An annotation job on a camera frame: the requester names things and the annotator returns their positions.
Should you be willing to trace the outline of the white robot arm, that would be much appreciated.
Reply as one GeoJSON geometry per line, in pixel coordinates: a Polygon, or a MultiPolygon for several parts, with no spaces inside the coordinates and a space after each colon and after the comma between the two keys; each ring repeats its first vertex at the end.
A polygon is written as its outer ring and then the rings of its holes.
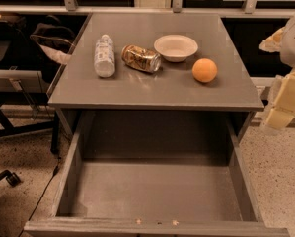
{"type": "Polygon", "coordinates": [[[259,49],[278,52],[280,61],[292,68],[283,78],[277,76],[270,92],[274,99],[269,101],[263,116],[263,127],[267,130],[282,130],[295,119],[295,14],[286,25],[265,39],[259,49]]]}

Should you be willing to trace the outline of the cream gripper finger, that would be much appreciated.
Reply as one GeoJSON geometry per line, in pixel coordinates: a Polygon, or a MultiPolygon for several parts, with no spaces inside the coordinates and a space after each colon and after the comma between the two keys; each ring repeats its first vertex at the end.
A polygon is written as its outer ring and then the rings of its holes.
{"type": "Polygon", "coordinates": [[[262,126],[267,131],[278,131],[287,127],[294,119],[295,68],[284,77],[275,77],[262,115],[262,126]]]}
{"type": "Polygon", "coordinates": [[[281,50],[281,39],[284,28],[278,29],[271,36],[264,39],[259,45],[259,49],[265,52],[279,52],[281,50]]]}

